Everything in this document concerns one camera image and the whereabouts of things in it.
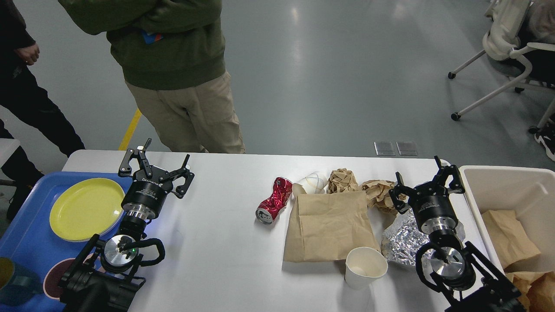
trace yellow plate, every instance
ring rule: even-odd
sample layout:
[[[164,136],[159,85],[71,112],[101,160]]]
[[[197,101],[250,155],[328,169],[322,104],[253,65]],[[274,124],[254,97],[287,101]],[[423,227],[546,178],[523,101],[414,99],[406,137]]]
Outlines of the yellow plate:
[[[123,190],[104,178],[81,181],[67,189],[50,211],[50,227],[68,241],[86,241],[111,230],[122,215]]]

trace aluminum foil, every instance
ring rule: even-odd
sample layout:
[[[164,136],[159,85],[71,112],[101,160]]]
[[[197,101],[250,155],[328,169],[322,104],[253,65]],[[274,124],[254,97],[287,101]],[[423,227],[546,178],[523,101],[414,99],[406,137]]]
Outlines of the aluminum foil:
[[[461,222],[455,231],[459,240],[464,241],[465,230]],[[428,235],[418,230],[412,209],[409,209],[405,214],[398,214],[393,224],[384,230],[381,250],[388,262],[415,267],[416,252],[429,241]]]

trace white paper cup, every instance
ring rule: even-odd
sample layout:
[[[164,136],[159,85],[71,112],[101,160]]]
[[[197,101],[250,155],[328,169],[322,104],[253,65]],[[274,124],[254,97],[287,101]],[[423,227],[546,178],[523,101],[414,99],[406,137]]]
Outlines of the white paper cup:
[[[293,184],[293,195],[297,197],[300,194],[320,194],[326,187],[326,184],[326,174],[316,171]]]
[[[349,252],[345,261],[345,281],[353,289],[368,287],[387,272],[387,260],[374,248],[358,247]]]

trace hand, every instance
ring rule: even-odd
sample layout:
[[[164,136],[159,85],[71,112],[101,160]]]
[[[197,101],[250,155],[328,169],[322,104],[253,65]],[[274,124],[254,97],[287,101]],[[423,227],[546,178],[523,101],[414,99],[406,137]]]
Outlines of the hand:
[[[38,44],[34,44],[29,47],[15,49],[14,52],[22,59],[27,65],[33,65],[38,59],[40,50],[38,49]]]

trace brown paper bag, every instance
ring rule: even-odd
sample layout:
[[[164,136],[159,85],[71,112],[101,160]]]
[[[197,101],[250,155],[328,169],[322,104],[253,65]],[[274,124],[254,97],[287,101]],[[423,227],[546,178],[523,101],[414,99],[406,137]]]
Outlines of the brown paper bag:
[[[482,220],[503,268],[541,253],[526,236],[514,210],[488,210]]]
[[[522,303],[527,311],[530,309],[530,299],[528,298],[528,291],[532,287],[532,283],[534,283],[544,274],[545,272],[514,272],[505,274],[507,278],[522,293],[522,295],[518,297],[518,301]]]
[[[284,261],[333,261],[354,248],[380,247],[366,214],[362,191],[299,195],[285,239]]]
[[[547,272],[528,291],[530,312],[555,311],[555,273]]]
[[[330,178],[327,180],[327,192],[342,193],[354,192],[360,190],[359,184],[356,182],[355,175],[351,170],[346,168],[334,170],[331,172]]]

